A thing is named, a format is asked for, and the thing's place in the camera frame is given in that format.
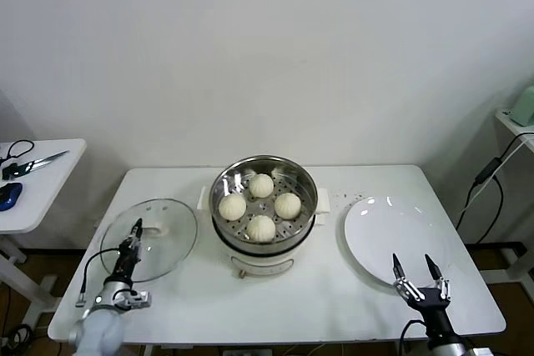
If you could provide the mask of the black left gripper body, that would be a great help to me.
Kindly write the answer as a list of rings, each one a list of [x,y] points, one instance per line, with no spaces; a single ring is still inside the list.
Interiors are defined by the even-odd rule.
[[[139,248],[121,246],[118,248],[118,259],[113,267],[113,272],[108,277],[109,282],[120,282],[132,285],[132,276],[135,265],[139,262]]]

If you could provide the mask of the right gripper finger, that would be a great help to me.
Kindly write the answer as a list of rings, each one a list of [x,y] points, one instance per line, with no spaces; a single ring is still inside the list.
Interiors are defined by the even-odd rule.
[[[425,254],[425,260],[431,277],[435,282],[435,289],[437,289],[439,292],[440,299],[450,301],[450,281],[444,278],[439,266],[432,260],[431,256],[427,253]]]
[[[404,269],[401,266],[400,260],[396,254],[392,254],[393,273],[395,275],[395,282],[393,284],[397,293],[406,301],[420,302],[425,299],[425,295],[406,278]]]

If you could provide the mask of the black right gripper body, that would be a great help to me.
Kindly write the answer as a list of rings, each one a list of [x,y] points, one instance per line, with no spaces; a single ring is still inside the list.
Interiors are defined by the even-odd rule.
[[[411,307],[418,311],[426,325],[426,335],[430,340],[449,340],[456,333],[452,328],[446,309],[450,304],[447,298],[441,297],[438,288],[421,288],[423,295],[411,300]]]

